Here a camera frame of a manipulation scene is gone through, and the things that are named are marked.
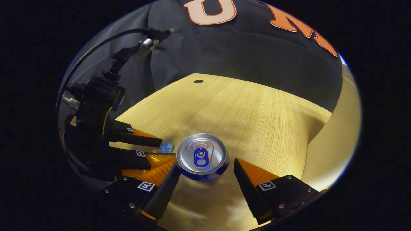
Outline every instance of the pull tab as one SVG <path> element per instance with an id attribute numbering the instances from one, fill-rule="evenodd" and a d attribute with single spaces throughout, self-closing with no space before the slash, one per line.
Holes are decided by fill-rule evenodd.
<path id="1" fill-rule="evenodd" d="M 208 151 L 205 148 L 197 148 L 194 151 L 194 164 L 197 167 L 204 167 L 208 165 Z"/>

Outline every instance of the orange letter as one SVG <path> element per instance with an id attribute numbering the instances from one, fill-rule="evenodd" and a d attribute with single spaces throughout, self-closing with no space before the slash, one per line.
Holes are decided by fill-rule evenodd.
<path id="1" fill-rule="evenodd" d="M 206 0 L 193 0 L 187 2 L 184 7 L 188 9 L 188 15 L 191 21 L 199 25 L 213 25 L 225 23 L 233 19 L 236 14 L 236 6 L 232 0 L 218 0 L 221 6 L 221 13 L 216 15 L 207 15 L 204 11 L 203 2 Z"/>
<path id="2" fill-rule="evenodd" d="M 313 29 L 311 29 L 311 27 L 307 26 L 305 23 L 287 14 L 286 12 L 279 10 L 268 4 L 266 5 L 270 8 L 272 14 L 274 15 L 274 20 L 270 21 L 270 23 L 273 26 L 276 26 L 278 28 L 282 28 L 282 29 L 285 29 L 291 32 L 297 32 L 297 29 L 290 24 L 289 22 L 290 20 L 298 27 L 298 29 L 300 29 L 301 33 L 305 35 L 305 37 L 307 38 L 311 37 L 312 33 L 315 32 L 316 36 L 314 40 L 324 49 L 326 49 L 331 54 L 333 54 L 335 57 L 337 57 L 337 53 L 335 52 L 331 44 L 327 40 L 325 40 L 317 31 L 314 31 Z"/>

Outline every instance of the blue sponge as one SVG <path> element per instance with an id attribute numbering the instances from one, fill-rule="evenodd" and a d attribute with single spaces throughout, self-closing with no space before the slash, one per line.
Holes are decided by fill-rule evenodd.
<path id="1" fill-rule="evenodd" d="M 172 153 L 173 145 L 170 142 L 164 142 L 160 145 L 161 153 Z"/>

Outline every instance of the aluminum can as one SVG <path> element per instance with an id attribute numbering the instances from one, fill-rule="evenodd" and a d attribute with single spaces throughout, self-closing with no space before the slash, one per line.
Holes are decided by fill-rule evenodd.
<path id="1" fill-rule="evenodd" d="M 210 134 L 195 134 L 181 142 L 176 151 L 177 167 L 193 180 L 211 180 L 229 165 L 229 153 L 223 142 Z"/>

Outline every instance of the wooden surface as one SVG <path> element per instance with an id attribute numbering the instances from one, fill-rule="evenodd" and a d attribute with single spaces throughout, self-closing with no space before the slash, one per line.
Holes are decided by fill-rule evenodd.
<path id="1" fill-rule="evenodd" d="M 202 83 L 193 83 L 202 79 Z M 258 227 L 233 172 L 241 158 L 278 176 L 301 178 L 307 144 L 331 112 L 295 95 L 247 81 L 192 74 L 143 99 L 117 120 L 162 138 L 174 151 L 186 137 L 208 133 L 230 154 L 228 169 L 211 182 L 181 175 L 158 225 L 170 231 L 250 230 Z M 111 143 L 160 152 L 158 148 Z"/>

